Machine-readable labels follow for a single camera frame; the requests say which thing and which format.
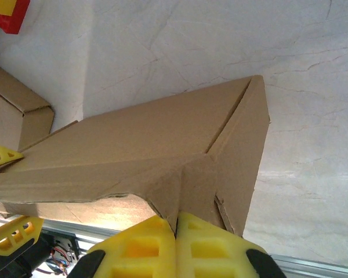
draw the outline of white marble surface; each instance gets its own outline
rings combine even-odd
[[[245,237],[348,265],[348,0],[32,0],[0,65],[75,119],[262,74],[271,125]]]

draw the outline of folded cardboard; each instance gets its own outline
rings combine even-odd
[[[49,103],[0,68],[0,145],[19,150],[38,141],[53,117]]]
[[[261,76],[84,119],[0,172],[0,213],[123,230],[186,211],[241,235],[268,125]]]

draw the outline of metal frame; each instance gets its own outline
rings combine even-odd
[[[14,218],[16,217],[10,217],[8,219],[1,218],[0,224],[7,223]],[[118,231],[114,230],[53,220],[45,220],[43,228],[49,231],[65,233],[67,235],[76,235],[76,241],[80,246],[81,253],[85,253],[87,249],[94,244],[118,233]],[[272,255],[272,257],[288,277],[348,277],[348,267],[345,266],[325,264],[282,255]]]

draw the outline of red plastic block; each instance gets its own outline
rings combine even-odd
[[[18,34],[29,4],[30,0],[17,0],[11,16],[0,14],[0,28],[7,34]]]

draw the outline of cardboard box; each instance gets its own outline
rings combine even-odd
[[[53,117],[49,103],[0,68],[0,145],[19,150],[38,141]]]
[[[175,230],[183,210],[241,235],[268,125],[261,76],[94,116],[0,173],[0,212]]]

